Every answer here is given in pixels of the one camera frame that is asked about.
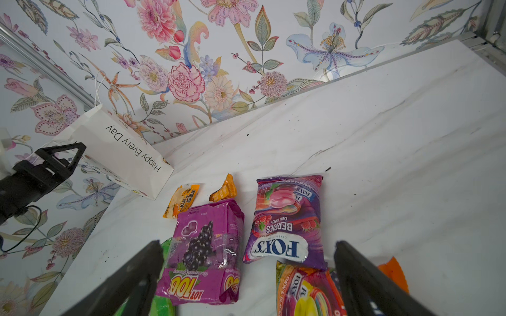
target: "yellow candy illustration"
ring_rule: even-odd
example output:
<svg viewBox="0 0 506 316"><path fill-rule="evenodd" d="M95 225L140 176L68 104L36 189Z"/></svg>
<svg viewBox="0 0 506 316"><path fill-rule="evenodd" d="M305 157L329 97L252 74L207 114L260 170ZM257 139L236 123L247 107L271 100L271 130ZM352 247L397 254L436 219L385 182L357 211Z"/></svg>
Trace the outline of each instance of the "yellow candy illustration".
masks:
<svg viewBox="0 0 506 316"><path fill-rule="evenodd" d="M315 300L309 296L299 298L293 316L318 316Z"/></svg>

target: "orange snack wrapper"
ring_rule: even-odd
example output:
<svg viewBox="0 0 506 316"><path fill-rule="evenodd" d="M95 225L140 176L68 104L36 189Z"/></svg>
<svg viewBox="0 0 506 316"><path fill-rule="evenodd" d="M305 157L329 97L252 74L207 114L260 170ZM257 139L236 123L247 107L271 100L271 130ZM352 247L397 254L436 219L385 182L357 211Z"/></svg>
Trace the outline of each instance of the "orange snack wrapper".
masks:
<svg viewBox="0 0 506 316"><path fill-rule="evenodd" d="M225 182L223 183L221 189L214 192L209 196L209 200L211 202L218 202L221 200L235 198L237 196L237 189L234 185L234 178L231 174L228 174L225 178Z"/></svg>
<svg viewBox="0 0 506 316"><path fill-rule="evenodd" d="M172 195L163 217L169 218L170 211L172 211L172 218L177 218L179 213L186 212L193 204L198 188L200 188L200 185L180 186Z"/></svg>
<svg viewBox="0 0 506 316"><path fill-rule="evenodd" d="M378 269L390 280L394 281L404 292L409 294L408 282L406 281L401 265L395 257L392 257L392 259L385 264L380 264Z"/></svg>

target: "marble countertop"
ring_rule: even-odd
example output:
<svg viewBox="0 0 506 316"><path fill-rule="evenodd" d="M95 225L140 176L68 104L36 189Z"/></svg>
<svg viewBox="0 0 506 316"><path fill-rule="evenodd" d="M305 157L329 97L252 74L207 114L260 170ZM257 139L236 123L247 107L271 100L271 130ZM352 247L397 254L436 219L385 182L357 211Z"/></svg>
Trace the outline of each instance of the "marble countertop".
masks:
<svg viewBox="0 0 506 316"><path fill-rule="evenodd" d="M324 175L322 239L347 240L374 263L396 256L411 295L438 315L499 315L506 303L506 78L459 41L343 78L155 145L175 171L155 201L121 189L40 314L73 306L149 241L175 189L227 173L246 215L256 179ZM276 315L275 262L241 267L234 305L179 315Z"/></svg>

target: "fox's candy bag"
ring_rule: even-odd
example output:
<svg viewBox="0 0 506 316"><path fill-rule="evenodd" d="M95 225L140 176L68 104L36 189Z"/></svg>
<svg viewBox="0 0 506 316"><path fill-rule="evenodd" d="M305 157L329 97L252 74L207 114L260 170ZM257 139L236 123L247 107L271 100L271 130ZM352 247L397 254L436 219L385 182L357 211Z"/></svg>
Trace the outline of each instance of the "fox's candy bag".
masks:
<svg viewBox="0 0 506 316"><path fill-rule="evenodd" d="M344 316L344 302L330 270L277 262L277 316Z"/></svg>
<svg viewBox="0 0 506 316"><path fill-rule="evenodd" d="M156 295L173 305L236 302L243 224L244 214L233 199L180 213Z"/></svg>
<svg viewBox="0 0 506 316"><path fill-rule="evenodd" d="M257 206L243 262L277 256L326 269L318 196L322 179L310 175L257 180Z"/></svg>

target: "metal frame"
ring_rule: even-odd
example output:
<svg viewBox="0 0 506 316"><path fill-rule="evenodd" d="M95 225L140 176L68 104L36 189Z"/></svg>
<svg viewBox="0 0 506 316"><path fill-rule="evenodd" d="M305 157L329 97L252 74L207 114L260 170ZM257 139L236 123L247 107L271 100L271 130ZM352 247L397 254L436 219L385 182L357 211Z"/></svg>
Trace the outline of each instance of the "metal frame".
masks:
<svg viewBox="0 0 506 316"><path fill-rule="evenodd" d="M41 73L62 85L85 105L85 110L94 107L94 98L74 81L66 77L58 68L20 39L13 31L0 23L0 40L26 58Z"/></svg>

